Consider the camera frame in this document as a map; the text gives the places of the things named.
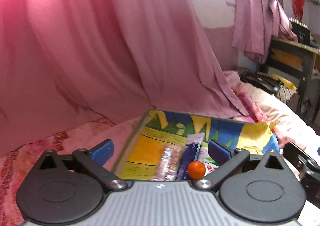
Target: orange fruit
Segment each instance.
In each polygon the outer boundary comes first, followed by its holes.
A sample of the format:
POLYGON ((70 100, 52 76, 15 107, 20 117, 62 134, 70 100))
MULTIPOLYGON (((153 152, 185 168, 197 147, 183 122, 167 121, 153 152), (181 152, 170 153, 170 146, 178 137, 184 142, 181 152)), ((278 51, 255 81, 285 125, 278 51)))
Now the orange fruit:
POLYGON ((201 179, 204 177, 205 171, 205 165, 200 161, 193 161, 188 165, 188 174, 191 179, 201 179))

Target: ridged gray panel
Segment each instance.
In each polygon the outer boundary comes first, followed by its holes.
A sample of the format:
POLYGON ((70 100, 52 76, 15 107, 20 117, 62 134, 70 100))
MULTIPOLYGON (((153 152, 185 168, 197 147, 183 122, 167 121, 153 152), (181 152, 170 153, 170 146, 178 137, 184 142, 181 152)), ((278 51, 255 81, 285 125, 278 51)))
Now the ridged gray panel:
MULTIPOLYGON (((188 182, 135 182, 111 193, 91 217, 74 226, 253 226, 225 211, 210 192, 188 182)), ((283 226, 298 226, 297 221, 283 226)), ((23 226, 35 226, 25 222, 23 226)))

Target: triangular hole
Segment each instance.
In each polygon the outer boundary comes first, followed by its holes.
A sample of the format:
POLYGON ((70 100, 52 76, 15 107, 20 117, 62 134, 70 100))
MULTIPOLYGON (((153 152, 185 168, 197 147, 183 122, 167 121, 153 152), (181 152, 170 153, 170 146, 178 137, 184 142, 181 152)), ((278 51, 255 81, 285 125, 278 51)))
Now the triangular hole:
POLYGON ((282 164, 279 162, 279 159, 271 155, 266 163, 267 168, 273 168, 273 169, 278 169, 278 170, 283 170, 282 164))
POLYGON ((40 170, 49 169, 49 168, 56 168, 56 162, 53 160, 52 156, 48 155, 43 160, 40 170))

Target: black box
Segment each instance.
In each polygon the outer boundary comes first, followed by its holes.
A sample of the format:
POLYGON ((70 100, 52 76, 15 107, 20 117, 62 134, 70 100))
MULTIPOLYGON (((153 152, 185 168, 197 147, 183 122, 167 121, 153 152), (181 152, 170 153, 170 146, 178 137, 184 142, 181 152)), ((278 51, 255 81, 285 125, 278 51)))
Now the black box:
POLYGON ((310 30, 294 22, 291 24, 292 31, 298 36, 298 42, 310 46, 310 30))

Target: colorful painting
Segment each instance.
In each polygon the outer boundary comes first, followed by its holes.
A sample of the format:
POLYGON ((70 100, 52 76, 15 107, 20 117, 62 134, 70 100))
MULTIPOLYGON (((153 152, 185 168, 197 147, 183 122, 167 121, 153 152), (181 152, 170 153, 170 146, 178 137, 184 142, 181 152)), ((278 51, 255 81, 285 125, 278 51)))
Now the colorful painting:
POLYGON ((159 163, 163 145, 185 145, 190 134, 205 134, 201 145, 204 149, 210 140, 215 139, 231 149, 241 147, 252 154, 263 154, 268 149, 279 151, 276 137, 264 122, 249 124, 232 119, 149 110, 144 124, 120 174, 123 179, 149 180, 159 163))

